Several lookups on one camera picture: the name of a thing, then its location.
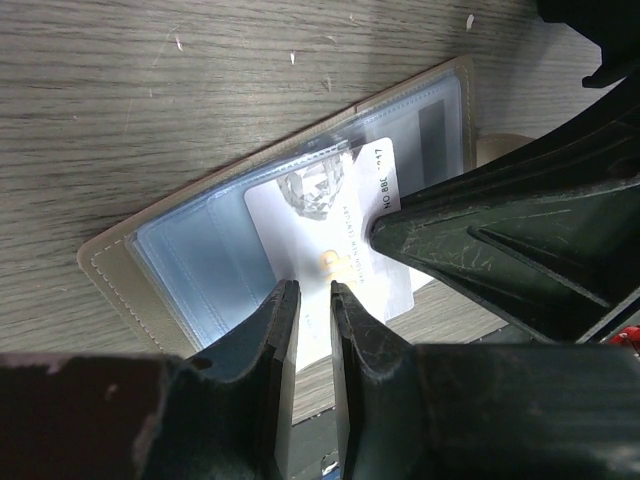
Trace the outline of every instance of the stitching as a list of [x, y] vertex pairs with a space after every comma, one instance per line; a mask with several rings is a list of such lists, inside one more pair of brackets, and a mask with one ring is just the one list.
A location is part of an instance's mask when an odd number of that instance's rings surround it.
[[160, 349], [160, 351], [162, 353], [166, 353], [164, 351], [164, 348], [162, 348], [162, 346], [158, 343], [158, 341], [155, 339], [155, 337], [151, 334], [151, 332], [149, 331], [149, 329], [142, 323], [142, 321], [140, 320], [140, 318], [135, 314], [135, 312], [133, 311], [133, 309], [129, 306], [129, 304], [124, 300], [124, 298], [122, 297], [122, 295], [120, 295], [120, 292], [118, 292], [118, 290], [116, 290], [116, 287], [109, 281], [109, 279], [107, 278], [107, 276], [104, 274], [104, 272], [102, 272], [102, 270], [100, 270], [100, 268], [98, 268], [98, 265], [96, 265], [95, 259], [97, 256], [102, 255], [104, 252], [106, 252], [107, 250], [109, 250], [111, 247], [116, 246], [118, 243], [122, 242], [123, 238], [120, 238], [118, 240], [116, 240], [113, 244], [111, 245], [107, 245], [103, 250], [96, 252], [91, 259], [89, 260], [91, 262], [91, 265], [93, 266], [93, 268], [95, 269], [96, 272], [98, 272], [98, 274], [102, 277], [102, 279], [107, 282], [107, 285], [109, 285], [109, 287], [111, 287], [111, 290], [113, 290], [113, 293], [116, 294], [116, 296], [118, 297], [118, 299], [120, 300], [120, 302], [122, 302], [122, 304], [125, 306], [125, 308], [129, 311], [129, 313], [131, 314], [131, 316], [133, 318], [136, 319], [136, 321], [138, 322], [138, 325], [140, 325], [140, 327], [142, 327], [142, 329], [145, 331], [145, 333], [149, 336], [149, 338], [153, 341], [153, 343], [156, 344], [156, 346]]

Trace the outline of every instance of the gray wood grain surface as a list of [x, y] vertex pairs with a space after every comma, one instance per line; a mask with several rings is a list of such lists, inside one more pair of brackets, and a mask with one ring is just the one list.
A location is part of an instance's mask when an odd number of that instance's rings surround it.
[[[83, 242], [451, 57], [476, 62], [480, 133], [540, 136], [602, 95], [580, 87], [598, 49], [529, 0], [4, 0], [0, 25], [4, 351], [139, 351], [76, 266]], [[399, 331], [486, 327], [470, 302], [426, 291]], [[330, 396], [313, 368], [297, 418]]]

